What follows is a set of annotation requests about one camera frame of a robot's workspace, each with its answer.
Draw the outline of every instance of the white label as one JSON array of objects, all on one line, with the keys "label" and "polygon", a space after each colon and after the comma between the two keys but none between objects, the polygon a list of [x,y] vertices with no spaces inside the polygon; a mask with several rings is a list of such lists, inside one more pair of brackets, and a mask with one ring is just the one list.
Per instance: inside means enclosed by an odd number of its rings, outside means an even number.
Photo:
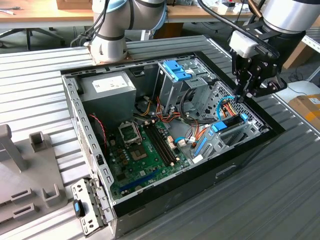
[{"label": "white label", "polygon": [[92,82],[93,87],[97,93],[110,91],[114,89],[127,87],[128,84],[122,76],[113,76]]},{"label": "white label", "polygon": [[320,100],[318,98],[309,98],[313,104],[320,104]]},{"label": "white label", "polygon": [[186,72],[187,74],[193,74],[193,73],[194,73],[194,71],[193,71],[192,69],[187,69],[187,70],[185,70],[185,72]]}]

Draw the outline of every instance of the blue drive bay latch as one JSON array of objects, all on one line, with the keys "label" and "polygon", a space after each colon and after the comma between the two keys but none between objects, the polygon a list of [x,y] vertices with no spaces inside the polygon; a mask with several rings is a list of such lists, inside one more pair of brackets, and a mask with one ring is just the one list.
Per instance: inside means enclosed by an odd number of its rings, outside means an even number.
[{"label": "blue drive bay latch", "polygon": [[192,78],[191,74],[185,72],[183,66],[179,65],[176,61],[164,61],[163,66],[165,69],[171,73],[174,79],[179,82],[183,80],[188,80]]}]

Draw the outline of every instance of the blue latch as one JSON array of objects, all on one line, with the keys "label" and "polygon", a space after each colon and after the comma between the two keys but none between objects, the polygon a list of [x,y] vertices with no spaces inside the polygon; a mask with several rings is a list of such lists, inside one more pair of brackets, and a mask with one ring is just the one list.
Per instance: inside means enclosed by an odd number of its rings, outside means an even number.
[{"label": "blue latch", "polygon": [[247,114],[245,114],[245,113],[242,113],[241,114],[241,118],[246,122],[247,120],[248,120],[248,115]]},{"label": "blue latch", "polygon": [[179,65],[176,61],[164,61],[163,65],[165,69],[174,76],[176,81],[183,81],[192,78],[192,75],[185,72],[184,68]]},{"label": "blue latch", "polygon": [[80,210],[80,208],[79,208],[79,203],[78,203],[78,202],[76,202],[76,203],[74,204],[74,209],[75,209],[76,212],[78,212],[78,211]]},{"label": "blue latch", "polygon": [[217,123],[212,124],[211,128],[215,133],[217,133],[223,129],[226,129],[227,125],[225,125],[223,121],[219,121]]}]

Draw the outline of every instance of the green motherboard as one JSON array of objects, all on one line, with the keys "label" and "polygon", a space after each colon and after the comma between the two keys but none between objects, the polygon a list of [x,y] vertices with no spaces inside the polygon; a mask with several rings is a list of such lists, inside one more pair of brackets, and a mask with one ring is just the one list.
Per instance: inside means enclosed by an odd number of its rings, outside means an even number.
[{"label": "green motherboard", "polygon": [[[178,171],[187,168],[190,164],[185,156],[176,148],[168,148],[175,157],[175,162],[168,164],[161,154],[156,150],[159,141],[147,134],[146,127],[135,125],[139,131],[142,141],[125,147],[124,140],[119,131],[114,131],[110,136],[109,167],[112,172],[114,183],[111,185],[113,198],[120,199],[123,196],[138,191],[158,180],[168,177]],[[156,122],[152,126],[161,136],[163,143],[169,146],[167,137],[168,130],[162,122]],[[125,132],[132,138],[135,134],[126,127]]]}]

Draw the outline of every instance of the metal worktable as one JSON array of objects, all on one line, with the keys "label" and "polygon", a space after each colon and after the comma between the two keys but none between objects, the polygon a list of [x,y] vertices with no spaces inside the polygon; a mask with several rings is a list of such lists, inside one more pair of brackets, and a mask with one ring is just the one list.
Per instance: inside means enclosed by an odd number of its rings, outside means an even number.
[{"label": "metal worktable", "polygon": [[[320,54],[320,26],[311,27],[306,31],[306,35],[302,42],[307,44],[310,48],[314,49]],[[320,66],[308,77],[307,81],[311,80],[320,72]]]},{"label": "metal worktable", "polygon": [[[203,51],[233,77],[228,53],[204,36],[130,42],[128,49],[135,59]],[[70,201],[0,238],[84,239],[70,185],[89,172],[69,118],[59,70],[92,63],[82,47],[0,55],[0,124],[10,125],[13,141],[40,130],[50,135]],[[287,132],[245,169],[123,239],[319,238],[320,134],[276,95],[257,102]],[[90,239],[109,238],[104,229]]]}]

